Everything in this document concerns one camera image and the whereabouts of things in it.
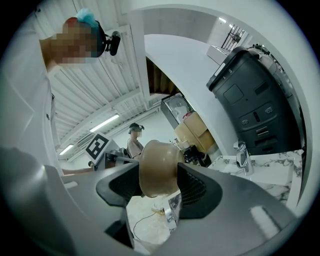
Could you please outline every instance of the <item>vr headset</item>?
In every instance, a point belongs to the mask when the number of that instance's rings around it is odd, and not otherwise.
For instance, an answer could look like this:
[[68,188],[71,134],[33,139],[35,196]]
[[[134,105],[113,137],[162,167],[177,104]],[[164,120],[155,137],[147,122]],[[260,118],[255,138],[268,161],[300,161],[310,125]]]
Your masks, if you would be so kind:
[[137,126],[133,126],[129,128],[129,134],[131,134],[131,132],[142,132],[142,130],[144,130],[144,126],[143,125],[139,125],[137,124]]
[[115,56],[120,44],[120,33],[114,31],[112,36],[105,34],[99,21],[96,20],[99,25],[99,35],[97,38],[97,57],[100,57],[104,52],[110,52],[111,56]]

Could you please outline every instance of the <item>white curved partition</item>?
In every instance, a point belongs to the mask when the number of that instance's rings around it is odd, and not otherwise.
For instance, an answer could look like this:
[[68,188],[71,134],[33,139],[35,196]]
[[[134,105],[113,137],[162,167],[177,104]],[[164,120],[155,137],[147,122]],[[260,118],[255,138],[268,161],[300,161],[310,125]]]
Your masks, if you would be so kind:
[[206,87],[219,65],[207,56],[209,44],[167,35],[144,36],[145,54],[179,88],[208,127],[223,155],[236,155],[238,136],[221,103]]
[[320,184],[320,69],[317,58],[294,20],[275,1],[126,0],[122,13],[153,8],[181,8],[223,17],[254,36],[272,52],[289,76],[304,115],[307,134],[307,182],[297,212],[305,214]]

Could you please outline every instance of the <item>beige cup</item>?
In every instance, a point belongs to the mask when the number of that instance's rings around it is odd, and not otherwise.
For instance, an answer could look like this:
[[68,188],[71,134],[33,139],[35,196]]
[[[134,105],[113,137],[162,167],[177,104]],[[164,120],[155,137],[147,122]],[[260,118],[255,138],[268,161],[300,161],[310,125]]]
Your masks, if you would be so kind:
[[178,163],[185,159],[177,146],[151,140],[142,150],[139,162],[140,188],[147,197],[170,195],[179,189]]

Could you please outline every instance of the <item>ceiling light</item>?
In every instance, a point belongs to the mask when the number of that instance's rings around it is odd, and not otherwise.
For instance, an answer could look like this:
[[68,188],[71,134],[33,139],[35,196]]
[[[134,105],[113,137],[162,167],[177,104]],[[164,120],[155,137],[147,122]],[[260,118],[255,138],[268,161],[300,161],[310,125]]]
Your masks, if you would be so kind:
[[224,18],[219,17],[219,20],[226,23],[227,21]]
[[109,118],[108,120],[104,121],[103,123],[100,123],[98,126],[92,128],[92,129],[90,130],[90,132],[93,133],[94,131],[98,130],[98,129],[101,128],[102,126],[105,126],[106,124],[108,124],[108,123],[110,123],[111,121],[117,119],[118,117],[119,117],[118,114],[114,115],[113,117]]
[[62,151],[59,155],[62,156],[64,153],[66,153],[69,149],[71,149],[74,145],[69,145],[65,148],[64,151]]

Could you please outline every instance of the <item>ceiling beam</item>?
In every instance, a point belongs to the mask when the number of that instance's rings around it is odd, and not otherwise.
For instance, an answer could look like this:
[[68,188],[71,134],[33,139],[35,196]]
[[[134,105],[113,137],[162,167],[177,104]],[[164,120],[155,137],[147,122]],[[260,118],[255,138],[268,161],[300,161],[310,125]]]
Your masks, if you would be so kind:
[[76,133],[78,133],[85,125],[92,122],[95,118],[100,116],[101,114],[104,114],[108,111],[110,111],[113,107],[115,107],[118,104],[121,104],[123,102],[126,102],[134,97],[136,97],[138,94],[140,94],[140,89],[132,90],[125,95],[122,95],[119,98],[116,98],[115,100],[111,101],[109,104],[104,105],[103,107],[99,108],[92,114],[90,114],[87,118],[82,120],[76,127],[74,127],[71,131],[69,131],[61,140],[61,146],[60,148],[64,148],[66,144],[69,142],[69,140],[72,138],[72,136]]
[[148,101],[152,101],[154,99],[163,99],[165,97],[169,96],[168,94],[161,94],[161,93],[154,93],[150,95],[150,97],[147,99]]
[[142,96],[144,95],[144,88],[142,86],[142,80],[140,78],[139,74],[139,68],[138,68],[138,62],[137,62],[137,57],[136,57],[136,52],[135,52],[135,46],[134,46],[134,41],[133,41],[133,36],[131,32],[131,27],[128,25],[127,29],[127,39],[129,40],[128,47],[129,47],[129,60],[130,60],[130,66],[132,67],[132,75],[134,75],[134,78],[138,82],[139,88],[142,92]]
[[150,96],[149,80],[146,62],[146,48],[145,48],[145,31],[144,19],[142,11],[134,11],[128,13],[130,22],[132,43],[135,53],[137,69],[139,73],[142,93],[145,99]]

